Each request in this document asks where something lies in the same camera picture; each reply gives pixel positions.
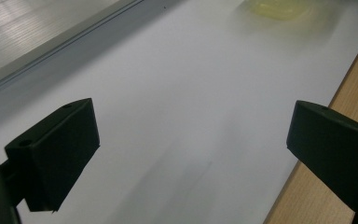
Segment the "wooden table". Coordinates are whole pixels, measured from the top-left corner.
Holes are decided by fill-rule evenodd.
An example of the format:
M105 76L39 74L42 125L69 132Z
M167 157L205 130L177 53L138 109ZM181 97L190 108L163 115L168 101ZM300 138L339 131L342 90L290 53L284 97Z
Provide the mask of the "wooden table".
M332 109L358 121L358 56L343 80ZM265 224L351 223L354 213L302 162L298 162Z

